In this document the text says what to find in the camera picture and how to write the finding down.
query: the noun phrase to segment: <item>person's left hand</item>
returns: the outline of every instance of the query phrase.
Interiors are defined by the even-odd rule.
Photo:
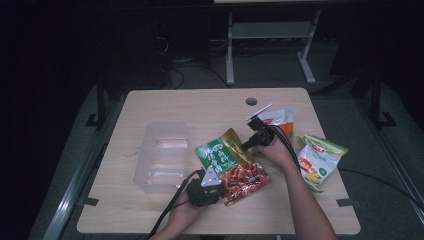
[[[175,201],[174,206],[184,203],[178,207],[173,208],[169,212],[168,223],[166,226],[156,233],[151,239],[174,239],[180,235],[184,230],[190,227],[197,219],[199,214],[206,207],[193,206],[188,201],[188,195],[185,191]]]

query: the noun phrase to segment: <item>background desk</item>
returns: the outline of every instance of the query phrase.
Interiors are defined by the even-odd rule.
[[[254,97],[257,106],[245,100]],[[148,233],[172,194],[164,199],[149,196],[132,182],[139,147],[146,126],[161,120],[183,120],[189,129],[187,171],[199,169],[194,149],[234,128],[242,141],[253,132],[246,117],[266,106],[269,111],[295,109],[296,151],[302,148],[299,136],[324,136],[312,103],[304,89],[224,89],[133,91],[122,109],[89,198],[96,206],[85,205],[78,222],[82,233]],[[232,206],[222,202],[206,209],[190,227],[189,234],[294,234],[287,188],[282,173],[271,163],[260,160],[272,183]],[[316,194],[337,234],[356,234],[359,222],[351,206],[339,207],[336,200],[348,198],[338,171]]]

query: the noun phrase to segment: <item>green snack bag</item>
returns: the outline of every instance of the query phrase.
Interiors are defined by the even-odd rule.
[[[334,171],[349,149],[324,138],[309,135],[300,138],[306,144],[297,155],[302,176],[312,190],[323,192],[318,186]]]
[[[241,141],[232,128],[221,137],[197,147],[196,154],[203,167],[212,166],[221,179],[227,190],[225,205],[237,202],[270,182],[253,154],[241,150]]]

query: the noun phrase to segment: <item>food package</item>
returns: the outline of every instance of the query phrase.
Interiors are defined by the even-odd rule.
[[[334,171],[349,149],[315,136],[303,135],[300,138],[306,144],[297,155],[302,176],[312,190],[323,192],[318,187]]]
[[[227,193],[224,204],[231,205],[270,183],[270,177],[249,151],[241,150],[241,141],[230,128],[221,137],[196,148],[205,169],[212,166]]]
[[[292,108],[282,108],[272,112],[263,112],[258,115],[264,123],[279,126],[286,134],[290,142],[293,142],[294,131],[294,110]]]

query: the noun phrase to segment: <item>plastic container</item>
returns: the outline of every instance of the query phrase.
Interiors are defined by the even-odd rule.
[[[183,121],[150,123],[140,146],[134,183],[146,192],[175,192],[186,178],[188,137]]]

